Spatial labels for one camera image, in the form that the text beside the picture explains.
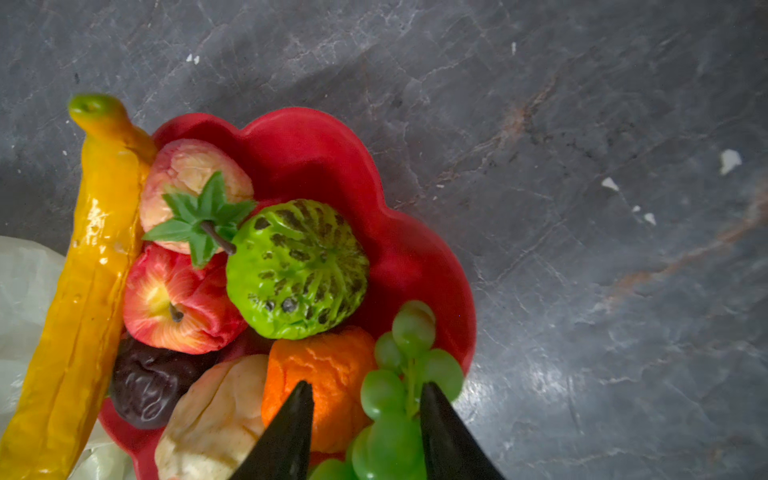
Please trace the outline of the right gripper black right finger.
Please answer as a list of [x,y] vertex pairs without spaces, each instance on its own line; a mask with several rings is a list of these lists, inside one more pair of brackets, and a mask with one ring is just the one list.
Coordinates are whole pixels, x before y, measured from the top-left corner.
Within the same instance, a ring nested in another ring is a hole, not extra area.
[[435,382],[422,386],[420,425],[429,480],[504,480]]

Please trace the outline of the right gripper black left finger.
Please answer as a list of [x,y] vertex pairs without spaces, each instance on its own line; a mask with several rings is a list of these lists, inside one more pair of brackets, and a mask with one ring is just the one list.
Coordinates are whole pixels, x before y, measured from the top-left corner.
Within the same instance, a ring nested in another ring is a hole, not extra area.
[[231,480],[305,480],[310,463],[312,385],[299,381]]

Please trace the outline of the green fake grape bunch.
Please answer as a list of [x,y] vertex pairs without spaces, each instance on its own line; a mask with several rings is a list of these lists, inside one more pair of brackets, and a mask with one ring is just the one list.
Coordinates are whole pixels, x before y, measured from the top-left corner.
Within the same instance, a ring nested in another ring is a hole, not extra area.
[[408,301],[391,330],[375,343],[377,368],[361,386],[362,408],[372,424],[351,442],[344,460],[312,468],[311,479],[425,479],[420,423],[421,390],[437,384],[450,401],[465,378],[460,363],[435,346],[437,319],[424,302]]

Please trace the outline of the beige fake round fruit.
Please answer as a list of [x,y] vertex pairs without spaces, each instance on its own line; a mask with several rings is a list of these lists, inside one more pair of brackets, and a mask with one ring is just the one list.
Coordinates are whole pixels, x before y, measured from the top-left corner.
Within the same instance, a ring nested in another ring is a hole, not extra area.
[[206,371],[176,404],[156,447],[160,479],[228,479],[265,430],[261,405],[268,357]]

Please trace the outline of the green fake fruit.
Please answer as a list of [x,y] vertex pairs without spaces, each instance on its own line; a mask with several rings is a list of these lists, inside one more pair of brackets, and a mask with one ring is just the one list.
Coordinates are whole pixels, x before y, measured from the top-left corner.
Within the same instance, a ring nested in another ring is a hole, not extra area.
[[297,199],[260,210],[233,238],[227,295],[268,339],[301,340],[350,317],[368,288],[370,262],[331,206]]

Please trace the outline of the red fake apple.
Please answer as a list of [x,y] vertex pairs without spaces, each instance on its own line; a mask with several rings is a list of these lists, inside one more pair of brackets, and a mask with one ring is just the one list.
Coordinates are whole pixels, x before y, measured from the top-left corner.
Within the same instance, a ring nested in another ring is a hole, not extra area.
[[197,270],[188,255],[147,246],[127,278],[127,332],[145,345],[192,355],[232,343],[248,325],[227,295],[226,263],[220,253]]

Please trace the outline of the yellow fake banana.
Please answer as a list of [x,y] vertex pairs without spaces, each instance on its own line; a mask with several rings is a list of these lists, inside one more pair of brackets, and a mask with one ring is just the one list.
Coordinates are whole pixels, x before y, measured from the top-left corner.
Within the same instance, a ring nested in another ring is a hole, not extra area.
[[66,479],[74,469],[105,400],[126,280],[143,245],[139,205],[153,139],[110,95],[79,94],[68,111],[86,134],[73,234],[1,440],[4,479]]

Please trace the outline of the red fake strawberry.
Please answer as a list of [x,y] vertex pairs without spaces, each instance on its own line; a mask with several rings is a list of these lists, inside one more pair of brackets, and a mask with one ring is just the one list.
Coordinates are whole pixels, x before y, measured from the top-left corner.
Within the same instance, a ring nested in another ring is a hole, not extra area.
[[158,152],[139,218],[146,241],[187,255],[202,269],[256,206],[250,177],[229,155],[211,143],[182,139]]

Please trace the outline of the red flower-shaped plastic bowl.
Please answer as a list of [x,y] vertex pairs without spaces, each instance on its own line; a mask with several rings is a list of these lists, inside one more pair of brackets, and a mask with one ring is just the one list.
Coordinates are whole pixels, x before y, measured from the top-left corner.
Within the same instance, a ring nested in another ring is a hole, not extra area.
[[[435,233],[387,207],[371,156],[342,123],[318,111],[290,108],[238,130],[216,117],[195,114],[168,122],[157,131],[155,139],[159,151],[182,139],[211,143],[244,170],[252,181],[257,206],[237,232],[260,210],[292,200],[314,200],[335,209],[362,245],[370,273],[361,305],[343,323],[326,332],[359,327],[373,337],[375,349],[376,341],[391,330],[403,304],[421,301],[436,315],[435,346],[453,355],[466,377],[476,344],[476,315],[462,268]],[[257,354],[269,358],[276,341],[259,335],[248,325],[232,343],[214,351],[219,354],[215,365]],[[128,453],[136,476],[160,479],[154,454],[166,426],[154,430],[134,428],[116,413],[109,396],[100,419]],[[311,479],[310,471],[321,462],[344,460],[347,450],[337,454],[310,450],[306,479]]]

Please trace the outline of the cream plastic bag orange print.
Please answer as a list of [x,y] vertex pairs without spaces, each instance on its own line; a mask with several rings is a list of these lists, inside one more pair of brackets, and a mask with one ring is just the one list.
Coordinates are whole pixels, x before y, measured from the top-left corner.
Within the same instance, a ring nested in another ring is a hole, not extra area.
[[[1,430],[17,410],[30,359],[64,264],[59,253],[30,240],[1,238]],[[97,422],[72,479],[134,479],[127,453]]]

